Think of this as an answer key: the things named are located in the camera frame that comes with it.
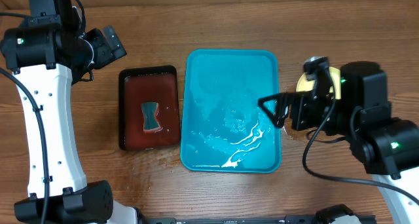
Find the yellow-green plate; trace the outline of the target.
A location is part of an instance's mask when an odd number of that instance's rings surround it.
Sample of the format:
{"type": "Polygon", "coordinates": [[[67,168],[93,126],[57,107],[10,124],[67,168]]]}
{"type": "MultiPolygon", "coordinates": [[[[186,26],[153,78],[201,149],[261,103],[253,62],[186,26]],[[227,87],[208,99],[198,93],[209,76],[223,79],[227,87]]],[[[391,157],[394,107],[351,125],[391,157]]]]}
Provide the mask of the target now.
{"type": "MultiPolygon", "coordinates": [[[[336,90],[336,99],[341,99],[341,77],[340,77],[340,69],[337,69],[335,67],[329,68],[330,75],[333,80],[333,84],[335,86],[336,90]]],[[[304,91],[311,91],[314,87],[314,81],[309,81],[306,78],[306,74],[303,73],[300,77],[300,79],[297,82],[296,91],[297,92],[304,92],[304,91]]]]}

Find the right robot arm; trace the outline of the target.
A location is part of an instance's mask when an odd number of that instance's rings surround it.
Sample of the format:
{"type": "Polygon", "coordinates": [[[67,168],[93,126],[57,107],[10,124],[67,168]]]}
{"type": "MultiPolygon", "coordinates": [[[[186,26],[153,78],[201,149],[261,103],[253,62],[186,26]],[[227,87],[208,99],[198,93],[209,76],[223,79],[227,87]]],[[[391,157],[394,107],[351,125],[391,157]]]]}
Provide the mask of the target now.
{"type": "Polygon", "coordinates": [[[350,62],[333,80],[326,57],[305,61],[303,69],[313,82],[310,90],[282,92],[258,101],[275,127],[281,128],[290,118],[294,130],[311,130],[303,168],[320,179],[378,187],[394,223],[417,223],[418,126],[392,116],[386,73],[376,62],[350,62]],[[309,169],[308,152],[320,132],[341,135],[372,178],[336,177],[309,169]]]}

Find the green and red sponge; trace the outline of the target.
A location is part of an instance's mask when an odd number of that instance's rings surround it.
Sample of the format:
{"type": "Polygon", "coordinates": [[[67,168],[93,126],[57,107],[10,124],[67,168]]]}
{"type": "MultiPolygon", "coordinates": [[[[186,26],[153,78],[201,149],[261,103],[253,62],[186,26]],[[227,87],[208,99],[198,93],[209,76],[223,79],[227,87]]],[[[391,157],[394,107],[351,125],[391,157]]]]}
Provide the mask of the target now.
{"type": "Polygon", "coordinates": [[[158,121],[159,104],[146,102],[141,104],[143,113],[143,131],[146,133],[157,132],[162,129],[158,121]]]}

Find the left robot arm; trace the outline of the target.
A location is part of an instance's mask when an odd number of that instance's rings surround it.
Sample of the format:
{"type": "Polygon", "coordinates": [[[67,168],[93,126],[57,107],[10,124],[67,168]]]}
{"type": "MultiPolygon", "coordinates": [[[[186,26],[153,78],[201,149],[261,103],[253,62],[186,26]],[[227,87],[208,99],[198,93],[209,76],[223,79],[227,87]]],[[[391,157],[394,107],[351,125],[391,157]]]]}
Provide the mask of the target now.
{"type": "Polygon", "coordinates": [[[1,73],[18,88],[29,150],[28,196],[14,205],[22,223],[141,223],[138,209],[113,198],[106,181],[88,182],[79,160],[71,88],[125,56],[110,26],[86,30],[79,0],[29,0],[30,15],[6,30],[1,73]]]}

